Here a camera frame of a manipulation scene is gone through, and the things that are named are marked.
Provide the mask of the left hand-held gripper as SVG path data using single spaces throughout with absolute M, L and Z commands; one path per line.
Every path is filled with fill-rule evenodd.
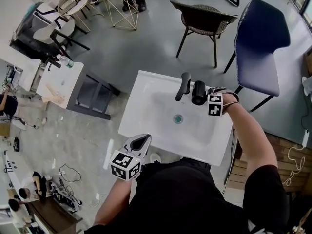
M 141 171 L 151 141 L 150 134 L 140 134 L 127 139 L 110 158 L 111 174 L 124 181 L 137 176 Z

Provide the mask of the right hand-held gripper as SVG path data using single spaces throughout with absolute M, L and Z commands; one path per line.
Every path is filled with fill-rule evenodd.
M 223 94 L 234 92 L 223 87 L 209 88 L 207 91 L 208 115 L 221 117 L 223 115 Z

